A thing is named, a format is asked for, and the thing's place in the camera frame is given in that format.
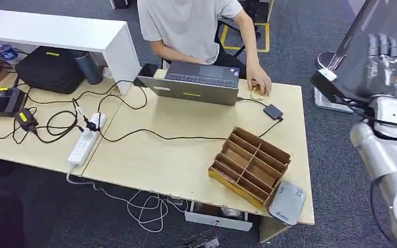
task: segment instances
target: robot finger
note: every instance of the robot finger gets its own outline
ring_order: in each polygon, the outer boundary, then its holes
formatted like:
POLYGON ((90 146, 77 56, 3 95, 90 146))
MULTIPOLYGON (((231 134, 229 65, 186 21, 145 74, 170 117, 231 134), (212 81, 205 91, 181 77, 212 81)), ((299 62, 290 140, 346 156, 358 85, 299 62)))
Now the robot finger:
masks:
POLYGON ((378 34, 379 36, 379 54, 388 55, 389 43, 387 42, 387 36, 385 34, 378 34))
POLYGON ((369 34, 369 56, 378 56, 378 42, 373 34, 369 34))
POLYGON ((397 57, 397 44, 395 38, 389 36, 390 57, 397 57))

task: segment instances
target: black bag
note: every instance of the black bag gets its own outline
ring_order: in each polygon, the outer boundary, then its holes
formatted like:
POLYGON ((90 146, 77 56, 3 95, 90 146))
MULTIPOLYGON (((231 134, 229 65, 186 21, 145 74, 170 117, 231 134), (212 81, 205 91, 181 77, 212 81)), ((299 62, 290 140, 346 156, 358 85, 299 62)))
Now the black bag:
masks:
POLYGON ((68 49, 40 46, 14 69, 27 85, 62 94, 71 94, 84 80, 68 49))

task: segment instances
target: light wood tabletop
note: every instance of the light wood tabletop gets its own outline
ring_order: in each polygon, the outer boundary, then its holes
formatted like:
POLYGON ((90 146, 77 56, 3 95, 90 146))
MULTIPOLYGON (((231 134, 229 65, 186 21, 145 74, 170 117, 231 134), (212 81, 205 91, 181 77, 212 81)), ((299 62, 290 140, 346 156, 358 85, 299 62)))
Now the light wood tabletop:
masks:
MULTIPOLYGON (((156 77, 162 78, 165 73, 159 70, 156 77)), ((239 96, 250 98, 245 80, 240 80, 239 88, 239 96)), ((148 105, 141 110, 132 110, 122 104, 105 134, 107 138, 113 140, 138 129, 150 129, 165 137, 226 138, 234 126, 260 135, 274 124, 263 112, 263 107, 255 102, 241 101, 231 107, 158 97, 148 88, 145 92, 148 105)), ((137 87, 132 87, 125 101, 139 106, 144 102, 144 96, 137 87)), ((284 121, 267 133, 264 140, 291 155, 284 180, 305 190, 307 198, 299 223, 313 225, 301 88, 275 83, 264 103, 272 103, 284 113, 284 121)), ((84 170, 83 177, 270 216, 266 208, 256 208, 208 176, 208 168, 222 145, 223 141, 202 139, 166 141, 145 131, 116 143, 103 140, 84 170)))
MULTIPOLYGON (((0 87, 11 87, 16 78, 15 73, 10 74, 4 80, 1 81, 0 87)), ((29 96, 38 102, 48 102, 48 101, 60 101, 60 100, 71 100, 71 98, 78 97, 82 92, 86 90, 94 92, 105 92, 107 91, 115 82, 112 79, 104 79, 98 85, 90 85, 88 82, 84 81, 81 86, 70 95, 57 94, 54 92, 44 91, 40 89, 32 89, 29 96)), ((19 87, 21 90, 27 92, 29 87, 27 85, 22 85, 19 87)), ((97 111, 98 103, 103 98, 103 96, 96 96, 92 94, 84 95, 78 103, 80 104, 85 115, 90 118, 93 113, 97 111)), ((39 126, 45 126, 48 119, 55 113, 62 110, 69 110, 74 112, 72 103, 55 103, 40 105, 36 104, 30 100, 27 101, 26 107, 37 107, 37 112, 34 117, 39 122, 39 126)), ((102 110, 107 116, 107 122, 104 126, 106 129, 113 119, 116 111, 120 106, 120 101, 114 98, 108 98, 103 101, 102 110)), ((14 118, 0 117, 0 137, 4 137, 13 131, 13 120, 14 118)), ((57 118, 53 119, 51 125, 54 126, 68 126, 74 120, 74 117, 70 114, 62 114, 57 118)), ((82 117, 79 117, 79 125, 85 126, 82 117)), ((52 140, 56 137, 51 136, 47 133, 45 129, 38 131, 39 135, 46 141, 52 140)), ((26 132, 19 129, 15 133, 16 139, 19 141, 26 132)), ((25 141, 17 145, 12 137, 8 137, 4 140, 0 140, 0 159, 12 161, 16 163, 31 165, 39 168, 54 170, 57 172, 67 173, 71 169, 70 164, 67 159, 73 150, 74 145, 79 139, 80 132, 77 128, 70 131, 62 139, 51 144, 44 144, 39 141, 32 133, 29 133, 25 141)), ((95 147, 98 146, 100 139, 97 140, 95 147)), ((74 170, 73 174, 81 175, 84 167, 87 165, 89 159, 86 160, 86 164, 82 168, 74 170)))

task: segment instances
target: thermos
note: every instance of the thermos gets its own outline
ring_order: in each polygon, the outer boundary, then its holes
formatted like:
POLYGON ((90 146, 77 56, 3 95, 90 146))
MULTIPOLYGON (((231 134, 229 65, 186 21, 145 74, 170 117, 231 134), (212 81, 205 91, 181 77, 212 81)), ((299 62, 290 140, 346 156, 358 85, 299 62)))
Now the thermos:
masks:
POLYGON ((85 75, 87 81, 96 85, 101 83, 103 80, 101 69, 98 68, 92 56, 87 51, 72 50, 75 62, 77 62, 78 67, 85 75))

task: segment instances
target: gray t-shirt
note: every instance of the gray t-shirt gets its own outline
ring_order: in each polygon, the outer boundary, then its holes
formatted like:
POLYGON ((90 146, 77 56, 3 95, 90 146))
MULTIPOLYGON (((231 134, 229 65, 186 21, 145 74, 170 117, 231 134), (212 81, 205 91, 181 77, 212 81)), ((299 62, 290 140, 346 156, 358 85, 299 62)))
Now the gray t-shirt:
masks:
POLYGON ((217 17, 234 18, 238 0, 138 0, 142 36, 162 40, 167 47, 213 64, 219 46, 214 42, 217 17))

